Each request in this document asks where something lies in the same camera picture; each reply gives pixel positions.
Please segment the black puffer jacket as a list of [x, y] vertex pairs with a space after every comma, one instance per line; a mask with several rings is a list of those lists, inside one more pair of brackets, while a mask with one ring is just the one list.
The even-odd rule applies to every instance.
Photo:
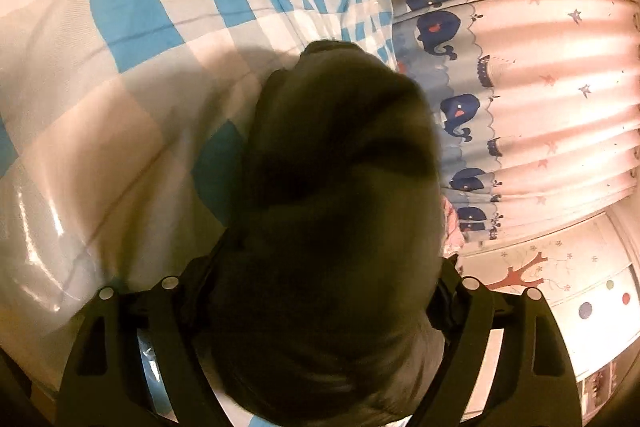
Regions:
[[411, 415], [442, 359], [426, 315], [442, 257], [431, 109], [352, 43], [266, 81], [204, 340], [226, 394], [280, 426]]

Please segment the pink clothes by curtain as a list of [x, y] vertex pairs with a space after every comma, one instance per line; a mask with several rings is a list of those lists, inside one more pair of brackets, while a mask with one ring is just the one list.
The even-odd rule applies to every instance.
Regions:
[[465, 238], [460, 230], [457, 210], [445, 196], [442, 196], [442, 214], [444, 215], [442, 255], [449, 258], [461, 251]]

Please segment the shelf with small items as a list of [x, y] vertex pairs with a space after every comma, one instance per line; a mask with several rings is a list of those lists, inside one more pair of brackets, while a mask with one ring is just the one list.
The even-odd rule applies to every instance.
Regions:
[[637, 355], [627, 350], [578, 383], [582, 425], [587, 425], [608, 402]]

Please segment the white wardrobe with tree decal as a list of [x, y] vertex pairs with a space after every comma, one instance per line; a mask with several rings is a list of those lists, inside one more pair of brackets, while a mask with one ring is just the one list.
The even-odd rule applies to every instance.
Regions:
[[639, 336], [639, 286], [631, 257], [611, 219], [599, 216], [502, 249], [462, 256], [465, 275], [493, 291], [544, 295], [582, 379]]

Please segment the whale pattern curtain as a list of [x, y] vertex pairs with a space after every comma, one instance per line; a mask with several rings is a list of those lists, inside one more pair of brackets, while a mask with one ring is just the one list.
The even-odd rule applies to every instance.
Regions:
[[639, 0], [393, 0], [472, 248], [532, 239], [639, 187]]

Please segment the blue white checkered bed cover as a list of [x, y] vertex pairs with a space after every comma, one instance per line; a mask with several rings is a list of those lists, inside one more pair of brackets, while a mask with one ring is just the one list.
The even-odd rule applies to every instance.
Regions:
[[58, 391], [82, 308], [206, 255], [255, 102], [309, 43], [395, 62], [390, 0], [1, 0], [1, 346]]

